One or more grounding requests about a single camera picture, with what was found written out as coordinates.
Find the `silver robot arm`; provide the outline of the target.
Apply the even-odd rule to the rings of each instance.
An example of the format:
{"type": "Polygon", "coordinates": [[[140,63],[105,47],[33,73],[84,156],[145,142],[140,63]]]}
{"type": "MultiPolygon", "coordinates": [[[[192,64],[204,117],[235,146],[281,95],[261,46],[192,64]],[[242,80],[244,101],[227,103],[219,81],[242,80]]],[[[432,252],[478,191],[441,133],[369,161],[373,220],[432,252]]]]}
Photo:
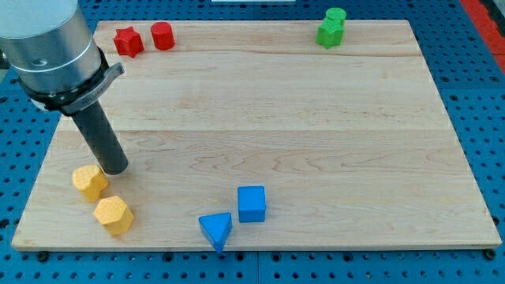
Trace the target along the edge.
{"type": "Polygon", "coordinates": [[[124,73],[108,65],[77,0],[1,0],[1,51],[36,105],[67,116],[124,73]]]}

